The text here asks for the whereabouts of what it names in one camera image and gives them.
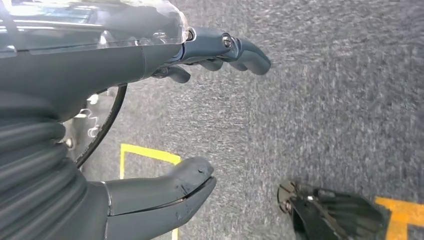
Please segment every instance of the yellow floor marking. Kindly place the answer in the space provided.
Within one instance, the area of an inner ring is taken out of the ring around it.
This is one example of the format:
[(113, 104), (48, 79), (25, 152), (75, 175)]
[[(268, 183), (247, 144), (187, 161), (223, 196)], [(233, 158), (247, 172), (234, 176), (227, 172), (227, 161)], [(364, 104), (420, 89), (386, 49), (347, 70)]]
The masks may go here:
[[(181, 162), (180, 156), (166, 151), (123, 143), (120, 146), (119, 179), (124, 179), (125, 153), (137, 154), (165, 161), (173, 165)], [(375, 202), (391, 210), (386, 240), (407, 240), (408, 224), (424, 227), (424, 204), (384, 197), (376, 197)], [(171, 236), (171, 240), (178, 240), (178, 228), (172, 231)]]
[[(120, 145), (119, 157), (119, 179), (124, 179), (125, 174), (125, 153), (137, 154), (152, 159), (168, 162), (177, 165), (181, 162), (181, 157), (166, 151), (155, 150), (147, 147), (136, 146), (131, 144), (122, 143)], [(178, 228), (172, 230), (171, 240), (178, 240)]]
[(386, 240), (407, 240), (408, 224), (424, 227), (424, 204), (376, 197), (375, 202), (391, 210)]

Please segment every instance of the transparent plastic cover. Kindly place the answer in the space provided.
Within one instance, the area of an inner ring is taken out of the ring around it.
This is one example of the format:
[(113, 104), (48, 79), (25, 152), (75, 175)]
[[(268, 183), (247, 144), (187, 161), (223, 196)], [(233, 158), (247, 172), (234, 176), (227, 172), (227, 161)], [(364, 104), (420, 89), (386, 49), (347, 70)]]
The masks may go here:
[(167, 0), (3, 0), (0, 55), (182, 44), (184, 14)]

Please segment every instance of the metal screw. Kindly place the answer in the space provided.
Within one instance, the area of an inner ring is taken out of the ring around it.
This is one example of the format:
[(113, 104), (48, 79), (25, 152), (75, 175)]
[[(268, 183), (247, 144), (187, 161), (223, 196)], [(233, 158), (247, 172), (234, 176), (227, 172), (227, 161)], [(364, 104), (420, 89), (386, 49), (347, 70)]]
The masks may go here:
[(194, 35), (193, 35), (193, 33), (192, 33), (192, 31), (188, 31), (188, 37), (187, 37), (187, 41), (191, 41), (191, 40), (193, 40), (193, 38), (194, 38)]
[(74, 147), (74, 141), (72, 141), (72, 138), (66, 139), (65, 144), (69, 149), (72, 149)]
[(292, 210), (292, 205), (290, 204), (289, 201), (285, 202), (284, 207), (287, 210), (287, 212), (290, 212)]
[(224, 46), (229, 49), (231, 48), (231, 46), (233, 45), (233, 41), (231, 40), (231, 37), (228, 35), (224, 35), (222, 37), (222, 43), (224, 44)]

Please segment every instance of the robotic hand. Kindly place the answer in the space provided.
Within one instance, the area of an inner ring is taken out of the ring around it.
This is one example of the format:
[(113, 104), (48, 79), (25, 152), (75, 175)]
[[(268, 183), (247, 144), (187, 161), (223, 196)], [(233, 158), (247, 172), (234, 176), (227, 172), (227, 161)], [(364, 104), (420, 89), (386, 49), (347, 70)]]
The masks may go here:
[(271, 68), (271, 61), (262, 50), (246, 39), (205, 27), (190, 27), (188, 36), (179, 53), (152, 77), (170, 77), (178, 83), (186, 83), (191, 76), (179, 64), (201, 65), (215, 72), (227, 62), (239, 71), (250, 70), (256, 75), (264, 75)]
[(61, 123), (111, 86), (149, 77), (185, 83), (181, 64), (217, 71), (226, 62), (263, 75), (270, 60), (245, 39), (189, 28), (166, 0), (4, 2), (0, 239), (148, 240), (187, 223), (217, 182), (206, 159), (156, 178), (87, 181), (59, 143)]

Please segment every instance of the black cable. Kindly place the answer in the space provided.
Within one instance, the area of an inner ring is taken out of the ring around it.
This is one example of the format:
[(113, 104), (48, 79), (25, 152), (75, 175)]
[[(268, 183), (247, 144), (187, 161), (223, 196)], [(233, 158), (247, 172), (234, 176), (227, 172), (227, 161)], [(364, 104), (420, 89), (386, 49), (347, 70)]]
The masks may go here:
[(119, 111), (121, 110), (122, 104), (124, 103), (125, 94), (127, 93), (127, 84), (120, 85), (118, 87), (118, 91), (116, 93), (115, 102), (113, 103), (112, 109), (110, 110), (109, 115), (106, 118), (106, 121), (101, 126), (100, 131), (97, 136), (94, 138), (88, 147), (85, 149), (83, 153), (76, 159), (75, 164), (77, 168), (80, 168), (87, 159), (93, 154), (93, 152), (97, 149), (99, 144), (103, 141), (106, 134), (108, 134), (112, 125), (115, 122), (115, 119), (118, 116)]

